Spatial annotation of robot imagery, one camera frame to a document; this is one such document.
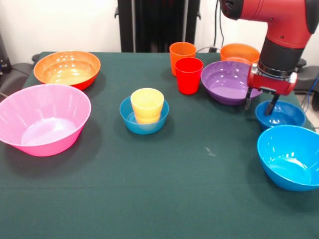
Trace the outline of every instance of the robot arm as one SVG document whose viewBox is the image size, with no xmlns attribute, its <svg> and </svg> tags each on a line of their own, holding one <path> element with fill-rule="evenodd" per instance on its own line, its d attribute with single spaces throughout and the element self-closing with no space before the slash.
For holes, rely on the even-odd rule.
<svg viewBox="0 0 319 239">
<path fill-rule="evenodd" d="M 248 76 L 245 108 L 249 108 L 253 88 L 272 93 L 266 114 L 271 114 L 279 95 L 295 87 L 295 68 L 319 23 L 318 0 L 220 0 L 223 14 L 234 20 L 268 23 L 267 36 L 258 64 Z"/>
</svg>

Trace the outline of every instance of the large blue bowl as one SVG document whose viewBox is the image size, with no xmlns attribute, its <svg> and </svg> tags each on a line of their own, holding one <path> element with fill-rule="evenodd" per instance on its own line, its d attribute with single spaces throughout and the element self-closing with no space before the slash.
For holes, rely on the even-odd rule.
<svg viewBox="0 0 319 239">
<path fill-rule="evenodd" d="M 319 188 L 319 134 L 293 125 L 264 131 L 257 149 L 269 178 L 289 191 Z"/>
<path fill-rule="evenodd" d="M 256 118 L 262 130 L 279 125 L 305 125 L 306 115 L 302 109 L 284 101 L 277 101 L 272 114 L 270 116 L 266 116 L 265 112 L 269 103 L 270 101 L 262 102 L 255 110 Z"/>
<path fill-rule="evenodd" d="M 123 118 L 124 124 L 126 127 L 132 131 L 133 133 L 137 134 L 152 134 L 159 131 L 163 128 L 167 115 L 169 112 L 169 106 L 166 100 L 164 100 L 164 105 L 160 114 L 160 119 L 156 123 L 149 123 L 149 124 L 139 124 L 136 122 L 134 111 L 132 108 L 131 97 L 127 97 L 125 100 L 122 101 L 120 105 L 120 114 Z"/>
</svg>

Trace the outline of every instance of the plastic cup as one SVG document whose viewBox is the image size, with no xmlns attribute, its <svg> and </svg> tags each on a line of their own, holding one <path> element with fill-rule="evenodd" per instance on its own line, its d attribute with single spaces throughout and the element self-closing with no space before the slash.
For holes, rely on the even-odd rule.
<svg viewBox="0 0 319 239">
<path fill-rule="evenodd" d="M 204 63 L 195 57 L 184 57 L 176 61 L 178 90 L 185 95 L 192 95 L 198 91 L 200 76 Z"/>
<path fill-rule="evenodd" d="M 183 57 L 195 57 L 196 47 L 189 42 L 175 42 L 169 47 L 171 72 L 176 76 L 175 63 Z"/>
<path fill-rule="evenodd" d="M 222 61 L 238 61 L 248 64 L 258 63 L 260 52 L 249 45 L 232 43 L 224 46 L 220 50 Z"/>
<path fill-rule="evenodd" d="M 142 88 L 132 93 L 131 103 L 137 123 L 155 123 L 160 119 L 164 95 L 153 88 Z"/>
</svg>

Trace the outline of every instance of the floor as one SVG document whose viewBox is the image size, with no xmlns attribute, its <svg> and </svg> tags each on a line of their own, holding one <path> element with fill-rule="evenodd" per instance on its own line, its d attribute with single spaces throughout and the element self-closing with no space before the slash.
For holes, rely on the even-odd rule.
<svg viewBox="0 0 319 239">
<path fill-rule="evenodd" d="M 299 103 L 301 104 L 305 95 L 296 95 Z M 309 100 L 309 109 L 306 112 L 306 116 L 309 119 L 309 121 L 313 124 L 314 127 L 319 127 L 319 112 L 313 111 L 311 107 L 311 102 L 312 102 L 312 96 L 310 97 Z"/>
</svg>

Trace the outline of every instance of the table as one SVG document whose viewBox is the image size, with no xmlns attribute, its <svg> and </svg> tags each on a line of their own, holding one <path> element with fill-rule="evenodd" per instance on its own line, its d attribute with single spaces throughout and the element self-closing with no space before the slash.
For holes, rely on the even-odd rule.
<svg viewBox="0 0 319 239">
<path fill-rule="evenodd" d="M 254 109 L 271 95 L 245 112 L 203 86 L 180 94 L 166 53 L 95 54 L 101 72 L 84 90 L 92 113 L 70 149 L 36 158 L 0 144 L 0 238 L 319 237 L 319 191 L 284 191 L 259 162 Z M 205 65 L 219 60 L 198 56 Z M 26 87 L 34 84 L 32 75 Z M 142 87 L 162 91 L 170 106 L 164 128 L 145 136 L 129 132 L 119 114 Z M 298 104 L 294 94 L 281 99 Z"/>
</svg>

